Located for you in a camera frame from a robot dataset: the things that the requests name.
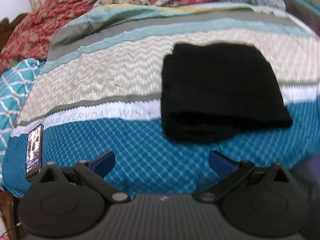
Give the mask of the patterned blue white bedsheet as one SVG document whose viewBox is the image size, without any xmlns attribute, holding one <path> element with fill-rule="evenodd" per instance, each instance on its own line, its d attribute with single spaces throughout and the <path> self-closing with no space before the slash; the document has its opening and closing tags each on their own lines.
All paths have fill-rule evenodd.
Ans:
<svg viewBox="0 0 320 240">
<path fill-rule="evenodd" d="M 291 127 L 204 144 L 169 140 L 162 129 L 162 68 L 178 43 L 256 47 L 271 64 Z M 292 168 L 319 153 L 319 36 L 294 16 L 248 4 L 176 8 L 105 5 L 64 25 L 12 132 L 4 188 L 22 196 L 28 134 L 43 124 L 42 163 L 70 166 L 107 151 L 106 179 L 137 193 L 187 193 L 219 180 L 212 150 L 258 166 Z"/>
</svg>

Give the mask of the teal lattice pillow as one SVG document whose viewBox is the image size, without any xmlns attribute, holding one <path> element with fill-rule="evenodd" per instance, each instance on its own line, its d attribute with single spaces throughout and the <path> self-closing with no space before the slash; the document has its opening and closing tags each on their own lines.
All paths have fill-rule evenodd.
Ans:
<svg viewBox="0 0 320 240">
<path fill-rule="evenodd" d="M 1 75 L 1 189 L 4 188 L 5 162 L 12 152 L 12 132 L 31 89 L 44 65 L 28 58 Z"/>
</svg>

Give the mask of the black pants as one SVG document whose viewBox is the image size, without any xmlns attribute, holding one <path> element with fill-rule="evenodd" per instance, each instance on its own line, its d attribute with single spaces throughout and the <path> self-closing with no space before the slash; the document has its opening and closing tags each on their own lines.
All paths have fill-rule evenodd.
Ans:
<svg viewBox="0 0 320 240">
<path fill-rule="evenodd" d="M 161 122 L 169 140 L 199 144 L 293 124 L 271 64 L 231 43 L 178 43 L 165 56 Z"/>
</svg>

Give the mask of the black smartphone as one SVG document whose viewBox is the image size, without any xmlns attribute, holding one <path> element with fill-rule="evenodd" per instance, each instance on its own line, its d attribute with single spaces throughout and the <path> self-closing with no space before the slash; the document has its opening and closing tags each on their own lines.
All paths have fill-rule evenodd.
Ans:
<svg viewBox="0 0 320 240">
<path fill-rule="evenodd" d="M 43 124 L 39 124 L 28 134 L 25 159 L 25 178 L 32 181 L 42 168 Z"/>
</svg>

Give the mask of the brown wooden headboard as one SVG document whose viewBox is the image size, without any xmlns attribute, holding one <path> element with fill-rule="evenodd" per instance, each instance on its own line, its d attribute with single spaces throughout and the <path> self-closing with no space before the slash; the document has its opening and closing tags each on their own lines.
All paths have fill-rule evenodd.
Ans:
<svg viewBox="0 0 320 240">
<path fill-rule="evenodd" d="M 27 13 L 19 14 L 12 22 L 4 18 L 0 23 L 0 51 L 7 44 L 16 26 L 27 16 Z"/>
</svg>

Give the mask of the clear plastic storage drawers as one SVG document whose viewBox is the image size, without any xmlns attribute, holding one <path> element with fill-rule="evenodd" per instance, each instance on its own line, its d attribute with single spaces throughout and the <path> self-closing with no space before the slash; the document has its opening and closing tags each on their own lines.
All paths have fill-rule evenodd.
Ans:
<svg viewBox="0 0 320 240">
<path fill-rule="evenodd" d="M 285 0 L 286 9 L 319 36 L 319 0 Z"/>
</svg>

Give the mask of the red floral blanket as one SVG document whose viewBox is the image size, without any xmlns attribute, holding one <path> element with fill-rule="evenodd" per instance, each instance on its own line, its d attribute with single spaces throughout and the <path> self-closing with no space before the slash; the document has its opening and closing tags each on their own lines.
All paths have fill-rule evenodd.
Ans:
<svg viewBox="0 0 320 240">
<path fill-rule="evenodd" d="M 97 0 L 46 0 L 28 13 L 10 35 L 1 51 L 1 73 L 20 61 L 47 59 L 49 45 L 67 23 L 90 11 Z"/>
</svg>

